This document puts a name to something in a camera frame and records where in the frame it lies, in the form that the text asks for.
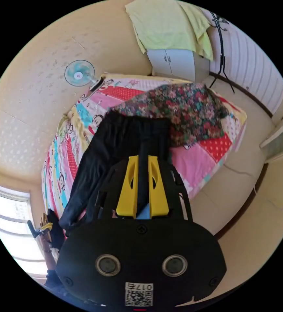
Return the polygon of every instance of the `mattress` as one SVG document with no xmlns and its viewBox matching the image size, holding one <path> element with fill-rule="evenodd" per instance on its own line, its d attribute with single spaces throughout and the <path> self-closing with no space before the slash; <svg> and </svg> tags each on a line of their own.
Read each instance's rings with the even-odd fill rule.
<svg viewBox="0 0 283 312">
<path fill-rule="evenodd" d="M 138 75 L 103 75 L 102 86 L 89 97 L 82 95 L 67 116 L 63 116 L 47 153 L 42 170 L 42 191 L 46 211 L 52 209 L 61 217 L 69 200 L 72 183 L 82 155 L 109 107 L 163 84 L 188 82 Z M 181 175 L 193 198 L 225 163 L 228 155 L 240 146 L 246 128 L 246 113 L 224 99 L 229 115 L 221 120 L 222 138 L 200 141 L 191 146 L 170 149 L 170 160 Z"/>
</svg>

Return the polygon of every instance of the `electric fan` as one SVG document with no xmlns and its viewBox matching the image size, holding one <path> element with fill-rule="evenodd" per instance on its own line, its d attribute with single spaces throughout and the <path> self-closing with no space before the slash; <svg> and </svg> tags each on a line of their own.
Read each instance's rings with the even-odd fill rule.
<svg viewBox="0 0 283 312">
<path fill-rule="evenodd" d="M 94 75 L 94 66 L 83 59 L 70 63 L 64 72 L 64 77 L 67 83 L 75 87 L 82 87 L 91 82 L 96 82 Z"/>
</svg>

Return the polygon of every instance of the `floral blanket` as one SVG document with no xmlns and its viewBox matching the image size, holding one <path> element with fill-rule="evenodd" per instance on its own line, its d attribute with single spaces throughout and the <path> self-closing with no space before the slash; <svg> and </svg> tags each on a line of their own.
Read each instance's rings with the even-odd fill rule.
<svg viewBox="0 0 283 312">
<path fill-rule="evenodd" d="M 206 85 L 196 83 L 161 85 L 111 110 L 126 116 L 169 118 L 172 147 L 223 137 L 221 119 L 229 114 Z"/>
</svg>

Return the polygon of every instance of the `window pane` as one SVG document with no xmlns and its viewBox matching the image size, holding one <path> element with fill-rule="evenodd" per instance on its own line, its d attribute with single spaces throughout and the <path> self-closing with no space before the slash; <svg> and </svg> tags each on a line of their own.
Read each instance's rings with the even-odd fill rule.
<svg viewBox="0 0 283 312">
<path fill-rule="evenodd" d="M 29 220 L 28 203 L 0 196 L 0 215 L 14 219 Z"/>
<path fill-rule="evenodd" d="M 47 274 L 47 266 L 45 262 L 27 262 L 17 259 L 15 259 L 15 261 L 26 273 L 41 274 L 41 275 Z"/>
<path fill-rule="evenodd" d="M 21 237 L 0 231 L 0 239 L 13 257 L 28 260 L 44 259 L 33 236 Z"/>
<path fill-rule="evenodd" d="M 0 218 L 0 228 L 2 230 L 17 234 L 31 234 L 31 231 L 26 223 L 8 221 L 2 218 Z"/>
</svg>

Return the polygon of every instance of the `cable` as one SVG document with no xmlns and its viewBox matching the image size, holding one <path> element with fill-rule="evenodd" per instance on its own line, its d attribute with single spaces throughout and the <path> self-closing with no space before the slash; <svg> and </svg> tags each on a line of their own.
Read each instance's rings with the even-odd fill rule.
<svg viewBox="0 0 283 312">
<path fill-rule="evenodd" d="M 250 173 L 248 173 L 248 172 L 243 172 L 243 171 L 238 171 L 238 170 L 235 170 L 235 169 L 233 169 L 233 168 L 231 168 L 231 167 L 229 167 L 229 166 L 227 166 L 226 164 L 223 164 L 223 166 L 225 167 L 225 168 L 227 168 L 227 169 L 229 169 L 229 170 L 231 170 L 231 171 L 233 171 L 233 172 L 235 172 L 235 173 L 237 173 L 237 174 L 240 174 L 240 175 L 246 175 L 246 176 L 249 176 L 249 177 L 251 177 L 253 180 L 254 180 L 254 187 L 253 187 L 253 191 L 254 191 L 254 193 L 255 193 L 255 195 L 257 195 L 258 193 L 257 193 L 257 191 L 256 191 L 256 189 L 255 189 L 255 183 L 256 183 L 256 179 L 255 179 L 255 177 L 252 175 L 252 174 L 250 174 Z M 283 208 L 282 207 L 278 207 L 277 205 L 275 205 L 271 200 L 269 200 L 269 199 L 266 199 L 266 201 L 267 202 L 269 202 L 274 208 L 276 208 L 276 209 L 279 209 L 279 210 L 283 210 Z"/>
</svg>

